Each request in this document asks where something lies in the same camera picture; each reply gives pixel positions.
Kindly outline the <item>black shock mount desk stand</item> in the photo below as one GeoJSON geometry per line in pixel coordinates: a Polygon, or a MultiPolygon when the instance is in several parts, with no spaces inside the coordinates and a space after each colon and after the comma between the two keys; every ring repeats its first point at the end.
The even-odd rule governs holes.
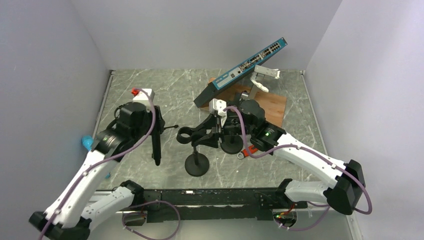
{"type": "MultiPolygon", "coordinates": [[[[243,102],[246,99],[246,92],[237,92],[234,95],[233,100],[229,100],[226,102],[227,106],[234,106],[238,107],[241,102],[243,102]]],[[[229,116],[237,116],[236,113],[233,111],[228,111],[227,117],[229,116]]],[[[235,155],[239,153],[243,149],[243,140],[240,135],[231,135],[231,136],[225,136],[224,141],[221,142],[220,147],[221,149],[230,155],[235,155]]]]}

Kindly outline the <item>black tripod shock mount stand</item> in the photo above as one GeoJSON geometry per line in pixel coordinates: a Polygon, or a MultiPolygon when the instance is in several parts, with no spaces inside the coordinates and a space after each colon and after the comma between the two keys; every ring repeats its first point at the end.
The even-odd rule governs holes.
{"type": "MultiPolygon", "coordinates": [[[[114,118],[115,118],[115,119],[117,119],[117,118],[118,118],[118,116],[117,116],[117,112],[118,112],[118,110],[120,110],[123,106],[124,106],[124,104],[121,104],[121,105],[119,105],[119,106],[118,106],[118,107],[114,110],[113,116],[114,116],[114,118]]],[[[175,124],[175,125],[172,125],[172,126],[164,126],[164,127],[163,127],[163,129],[164,129],[164,130],[166,130],[166,129],[171,129],[171,128],[179,128],[179,125],[178,125],[178,124],[175,124]]]]}

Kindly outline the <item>black microphone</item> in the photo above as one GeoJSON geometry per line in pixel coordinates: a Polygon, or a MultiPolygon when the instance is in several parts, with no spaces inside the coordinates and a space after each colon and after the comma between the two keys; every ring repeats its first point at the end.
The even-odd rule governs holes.
{"type": "Polygon", "coordinates": [[[159,131],[154,130],[151,133],[152,141],[152,158],[154,159],[155,165],[161,164],[162,151],[161,151],[161,134],[159,131]]]}

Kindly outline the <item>black round base stand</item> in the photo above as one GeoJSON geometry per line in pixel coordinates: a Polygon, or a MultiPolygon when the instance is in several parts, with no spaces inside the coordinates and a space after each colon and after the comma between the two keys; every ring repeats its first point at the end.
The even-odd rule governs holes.
{"type": "Polygon", "coordinates": [[[202,153],[198,152],[197,143],[202,137],[205,137],[206,130],[195,130],[184,126],[180,128],[176,135],[176,140],[180,144],[191,144],[192,154],[190,154],[185,162],[184,167],[186,172],[193,177],[201,177],[207,173],[210,167],[209,159],[202,153]]]}

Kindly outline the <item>blue microphone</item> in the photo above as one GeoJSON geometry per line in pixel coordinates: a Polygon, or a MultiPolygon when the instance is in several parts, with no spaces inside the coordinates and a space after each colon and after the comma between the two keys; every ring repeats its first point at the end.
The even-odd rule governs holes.
{"type": "Polygon", "coordinates": [[[94,140],[90,135],[84,135],[81,138],[81,143],[82,143],[83,147],[86,148],[88,151],[90,151],[92,149],[93,142],[94,142],[94,140]]]}

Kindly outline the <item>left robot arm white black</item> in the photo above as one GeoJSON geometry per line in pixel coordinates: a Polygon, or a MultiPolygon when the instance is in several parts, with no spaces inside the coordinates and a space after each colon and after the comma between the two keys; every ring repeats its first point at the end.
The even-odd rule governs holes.
{"type": "Polygon", "coordinates": [[[117,110],[119,115],[95,136],[82,166],[57,200],[30,216],[29,223],[40,231],[39,239],[86,240],[115,212],[137,210],[145,202],[144,188],[126,180],[109,195],[89,204],[106,175],[148,137],[152,140],[151,157],[156,166],[161,164],[165,121],[160,107],[131,101],[117,110]]]}

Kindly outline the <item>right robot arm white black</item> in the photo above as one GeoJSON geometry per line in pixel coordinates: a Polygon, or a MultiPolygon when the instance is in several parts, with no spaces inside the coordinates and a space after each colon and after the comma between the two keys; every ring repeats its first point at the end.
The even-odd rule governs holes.
{"type": "Polygon", "coordinates": [[[267,121],[265,110],[255,100],[228,105],[214,98],[209,103],[209,115],[193,130],[192,143],[218,148],[226,137],[241,137],[241,144],[251,143],[260,154],[254,159],[275,155],[308,170],[318,181],[286,179],[276,194],[276,203],[287,208],[293,202],[327,204],[337,212],[369,215],[373,204],[366,190],[362,165],[356,160],[338,160],[302,143],[286,130],[267,121]]]}

